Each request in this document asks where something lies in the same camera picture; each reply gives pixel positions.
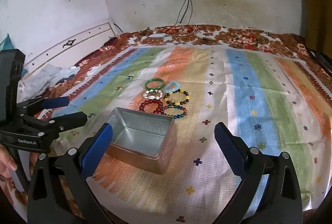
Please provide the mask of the person's left hand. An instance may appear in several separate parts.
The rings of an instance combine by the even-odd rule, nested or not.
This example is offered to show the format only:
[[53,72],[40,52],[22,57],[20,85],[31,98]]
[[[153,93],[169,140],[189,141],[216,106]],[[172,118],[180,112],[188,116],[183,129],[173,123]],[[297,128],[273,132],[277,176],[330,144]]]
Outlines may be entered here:
[[10,171],[16,171],[17,165],[8,152],[8,150],[1,144],[0,145],[0,175],[1,182],[5,182],[11,178]]

